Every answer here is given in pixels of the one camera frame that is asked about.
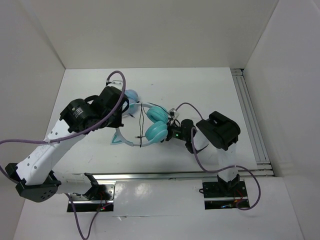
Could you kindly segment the teal cat ear headphones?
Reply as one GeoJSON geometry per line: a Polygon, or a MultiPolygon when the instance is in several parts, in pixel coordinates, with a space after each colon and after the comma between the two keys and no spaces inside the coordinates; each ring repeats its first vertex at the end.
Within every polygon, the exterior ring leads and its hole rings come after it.
{"type": "Polygon", "coordinates": [[[167,123],[170,120],[169,112],[162,106],[150,102],[138,102],[139,116],[138,142],[125,138],[121,128],[115,129],[111,138],[111,145],[126,144],[130,147],[144,148],[164,141],[167,137],[167,123]]]}

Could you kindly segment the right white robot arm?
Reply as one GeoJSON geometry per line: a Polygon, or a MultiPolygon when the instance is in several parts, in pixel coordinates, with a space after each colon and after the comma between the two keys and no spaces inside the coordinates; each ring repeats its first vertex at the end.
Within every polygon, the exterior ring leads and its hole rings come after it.
{"type": "Polygon", "coordinates": [[[185,143],[191,153],[199,153],[208,145],[217,150],[219,169],[217,173],[218,190],[223,196],[230,196],[240,182],[236,163],[236,143],[241,133],[239,125],[218,111],[212,112],[208,119],[202,119],[196,124],[191,119],[181,123],[174,120],[168,122],[166,141],[178,139],[185,143]]]}

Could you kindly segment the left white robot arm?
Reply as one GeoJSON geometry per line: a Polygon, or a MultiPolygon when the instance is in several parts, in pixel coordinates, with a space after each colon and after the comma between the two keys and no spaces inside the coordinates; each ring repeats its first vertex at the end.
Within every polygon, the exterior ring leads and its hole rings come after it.
{"type": "Polygon", "coordinates": [[[88,133],[121,127],[122,114],[129,103],[124,92],[113,86],[106,86],[100,95],[72,100],[36,149],[23,161],[5,167],[7,175],[16,181],[18,194],[35,203],[64,193],[96,199],[105,187],[98,184],[91,173],[60,174],[53,168],[88,133]]]}

